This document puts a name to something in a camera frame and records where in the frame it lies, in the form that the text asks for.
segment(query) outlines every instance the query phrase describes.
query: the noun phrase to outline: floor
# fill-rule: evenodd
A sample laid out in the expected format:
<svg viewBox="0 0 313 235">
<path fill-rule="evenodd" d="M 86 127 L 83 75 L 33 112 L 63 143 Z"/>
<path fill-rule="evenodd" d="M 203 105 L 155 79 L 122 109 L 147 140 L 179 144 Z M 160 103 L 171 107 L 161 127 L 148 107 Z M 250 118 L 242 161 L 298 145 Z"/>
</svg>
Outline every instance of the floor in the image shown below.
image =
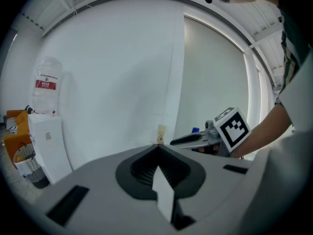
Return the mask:
<svg viewBox="0 0 313 235">
<path fill-rule="evenodd" d="M 12 165 L 10 158 L 2 145 L 2 138 L 5 136 L 5 128 L 0 127 L 0 168 L 8 185 L 14 194 L 23 198 L 30 204 L 34 204 L 45 189 L 38 189 L 28 180 L 23 178 L 18 170 Z"/>
</svg>

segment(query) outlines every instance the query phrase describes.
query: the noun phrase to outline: blue object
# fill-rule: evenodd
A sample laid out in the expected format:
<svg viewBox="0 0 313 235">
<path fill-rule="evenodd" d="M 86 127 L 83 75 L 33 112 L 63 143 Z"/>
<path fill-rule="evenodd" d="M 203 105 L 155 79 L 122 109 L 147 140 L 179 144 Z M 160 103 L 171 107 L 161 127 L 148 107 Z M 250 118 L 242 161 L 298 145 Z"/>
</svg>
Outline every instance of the blue object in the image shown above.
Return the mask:
<svg viewBox="0 0 313 235">
<path fill-rule="evenodd" d="M 192 128 L 191 133 L 195 133 L 195 132 L 199 132 L 199 131 L 200 131 L 200 129 L 199 129 L 199 128 L 194 127 L 194 128 Z"/>
</svg>

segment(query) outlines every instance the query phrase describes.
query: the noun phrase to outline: orange cushion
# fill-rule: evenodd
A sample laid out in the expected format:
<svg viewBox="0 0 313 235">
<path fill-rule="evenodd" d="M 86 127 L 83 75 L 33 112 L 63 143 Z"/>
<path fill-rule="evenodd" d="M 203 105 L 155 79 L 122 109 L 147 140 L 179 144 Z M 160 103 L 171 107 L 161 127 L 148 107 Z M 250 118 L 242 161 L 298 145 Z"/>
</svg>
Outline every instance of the orange cushion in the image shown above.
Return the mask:
<svg viewBox="0 0 313 235">
<path fill-rule="evenodd" d="M 18 133 L 29 132 L 27 111 L 20 113 L 15 119 L 15 123 L 18 125 Z"/>
</svg>

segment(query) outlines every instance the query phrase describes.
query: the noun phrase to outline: black and white marker cube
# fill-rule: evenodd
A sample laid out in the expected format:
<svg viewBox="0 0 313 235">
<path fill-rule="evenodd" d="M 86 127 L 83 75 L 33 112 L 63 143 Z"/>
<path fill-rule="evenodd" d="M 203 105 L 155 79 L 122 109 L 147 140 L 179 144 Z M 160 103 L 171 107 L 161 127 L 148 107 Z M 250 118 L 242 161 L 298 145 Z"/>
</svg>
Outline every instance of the black and white marker cube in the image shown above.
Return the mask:
<svg viewBox="0 0 313 235">
<path fill-rule="evenodd" d="M 251 130 L 238 108 L 228 108 L 213 119 L 213 125 L 219 132 L 229 152 L 238 147 Z"/>
</svg>

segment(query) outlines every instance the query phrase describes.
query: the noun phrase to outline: forearm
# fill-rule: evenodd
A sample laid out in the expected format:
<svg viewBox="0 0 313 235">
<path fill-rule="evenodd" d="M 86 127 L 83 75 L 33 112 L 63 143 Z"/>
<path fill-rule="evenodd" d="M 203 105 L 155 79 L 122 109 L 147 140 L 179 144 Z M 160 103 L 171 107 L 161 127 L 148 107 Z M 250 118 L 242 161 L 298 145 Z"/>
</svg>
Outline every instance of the forearm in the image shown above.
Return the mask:
<svg viewBox="0 0 313 235">
<path fill-rule="evenodd" d="M 279 138 L 290 125 L 291 120 L 285 108 L 279 104 L 275 105 L 263 122 L 231 153 L 231 157 L 240 158 L 268 145 Z"/>
</svg>

